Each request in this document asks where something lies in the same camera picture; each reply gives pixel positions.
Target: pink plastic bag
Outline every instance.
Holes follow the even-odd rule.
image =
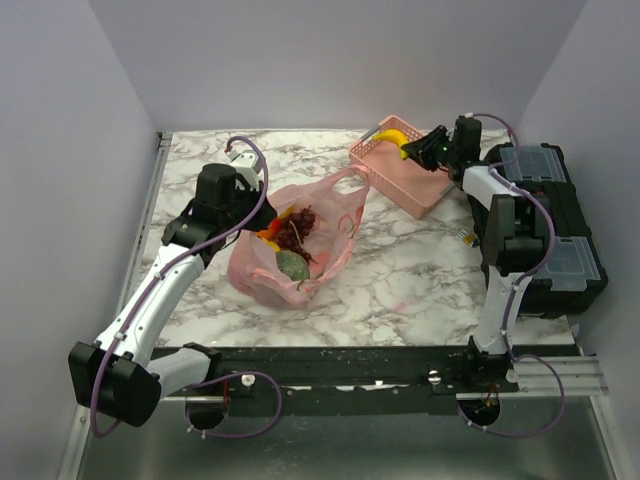
[[[341,179],[353,174],[364,179],[362,188],[347,194],[334,190]],[[368,169],[352,165],[319,182],[288,185],[275,192],[269,202],[279,214],[291,205],[294,211],[311,207],[316,214],[313,230],[304,242],[304,249],[313,258],[309,264],[311,279],[292,281],[278,270],[269,245],[253,232],[242,232],[229,260],[231,285],[263,305],[305,307],[351,258],[369,188]]]

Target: plastic organizer box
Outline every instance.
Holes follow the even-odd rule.
[[[398,147],[390,142],[374,141],[376,133],[395,128],[409,141],[424,136],[404,120],[390,115],[365,133],[349,148],[351,163],[371,170],[371,184],[415,218],[424,217],[450,190],[451,182],[442,171],[429,172],[410,159],[402,160]]]

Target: red grapes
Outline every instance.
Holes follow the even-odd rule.
[[[309,208],[304,208],[299,213],[292,213],[282,221],[280,231],[273,241],[281,249],[291,250],[309,263],[312,260],[311,255],[302,248],[302,244],[305,237],[311,233],[315,221],[316,216]]]

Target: green fruit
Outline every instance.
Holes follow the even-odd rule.
[[[302,282],[311,278],[306,260],[291,250],[280,250],[276,253],[278,269],[294,282]]]

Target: metal floor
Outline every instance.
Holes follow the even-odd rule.
[[[503,400],[496,423],[524,431],[552,418],[557,399]],[[249,431],[266,419],[229,419]],[[459,417],[388,415],[284,417],[250,440],[202,440],[186,433],[180,403],[163,403],[142,428],[91,439],[80,476],[128,479],[614,479],[589,398],[569,399],[551,433],[510,440],[468,428]]]

